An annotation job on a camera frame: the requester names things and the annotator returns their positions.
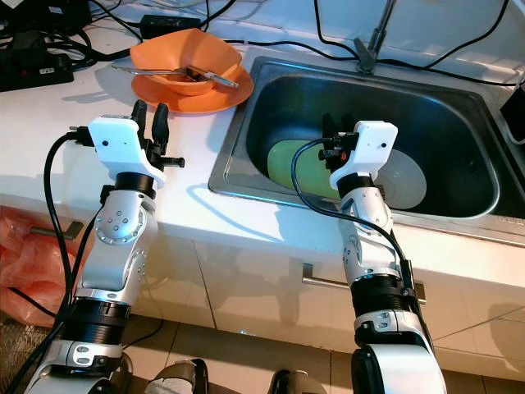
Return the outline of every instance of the tiled floor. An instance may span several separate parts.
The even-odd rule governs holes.
[[[159,321],[134,316],[124,343],[155,330]],[[135,379],[130,394],[142,394],[167,364],[184,358],[206,360],[212,394],[267,394],[278,369],[308,371],[328,394],[351,394],[350,355],[211,328],[165,322],[154,337],[130,346]],[[525,383],[445,371],[449,394],[525,394]]]

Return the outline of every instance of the sink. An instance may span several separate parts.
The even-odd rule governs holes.
[[[399,129],[394,149],[418,165],[427,186],[418,204],[394,209],[395,222],[525,245],[524,177],[479,94],[269,57],[256,58],[251,74],[255,90],[236,110],[211,190],[302,206],[294,190],[269,178],[272,147],[320,138],[325,114],[336,124],[388,121]]]

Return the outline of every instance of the wall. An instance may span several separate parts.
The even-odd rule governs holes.
[[[258,5],[258,0],[248,1],[238,2],[224,17],[235,19]],[[455,56],[506,68],[525,68],[525,6],[522,1],[510,0],[499,28],[488,38]],[[284,30],[315,33],[313,0],[262,2],[259,11],[247,21]],[[136,4],[151,5],[152,2],[138,0],[134,3],[136,11],[151,13],[151,7]],[[213,12],[226,1],[212,0],[210,3]],[[385,0],[319,0],[323,34],[342,39],[359,37],[367,41],[380,19],[384,4]],[[444,53],[487,31],[498,16],[502,4],[503,0],[399,0],[390,18],[385,45],[423,53]],[[204,10],[204,5],[199,6],[199,9]]]

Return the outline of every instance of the robotic arm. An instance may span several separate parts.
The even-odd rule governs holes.
[[[144,138],[146,109],[138,101],[131,117],[103,116],[88,126],[90,142],[115,185],[108,187],[95,219],[94,247],[72,305],[59,316],[59,339],[51,342],[26,393],[115,392],[111,377],[126,361],[122,333],[157,235],[156,189],[164,186],[164,166],[185,164],[183,158],[164,157],[166,105],[159,104],[155,113],[153,140]]]
[[[321,158],[329,158],[330,183],[342,198],[341,211],[375,224],[392,238],[391,212],[373,181],[396,136],[397,128],[390,123],[360,121],[353,133],[340,133],[339,142],[325,144],[320,153]],[[445,394],[415,296],[410,262],[374,228],[342,224],[343,264],[360,347],[352,356],[354,393]]]

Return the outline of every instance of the kitchen counter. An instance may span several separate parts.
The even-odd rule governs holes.
[[[126,37],[121,44],[131,44],[130,40]],[[328,61],[287,48],[241,46],[240,50],[247,69],[258,55],[346,70],[352,70],[355,64]],[[496,109],[509,96],[508,89],[386,66],[379,66],[377,74],[475,90],[491,98],[487,105],[502,125]],[[75,73],[75,81],[70,84],[1,93],[0,204],[46,212],[43,163],[49,147],[69,126],[87,125],[107,113],[129,115],[137,99],[130,87],[131,79],[132,76],[113,70],[109,63],[100,62]],[[232,108],[205,116],[170,115],[167,155],[184,157],[186,167],[168,167],[165,171],[167,183],[156,199],[160,231],[181,238],[303,258],[315,256],[339,263],[342,242],[335,219],[307,209],[218,195],[208,189],[208,178],[234,111]],[[150,108],[147,129],[152,120]],[[102,185],[112,183],[94,150],[73,143],[58,152],[51,179],[59,213],[83,220],[98,209]],[[525,277],[516,274],[522,271],[525,248],[400,225],[395,225],[395,234],[413,261],[416,277],[419,270],[424,270],[525,286]]]

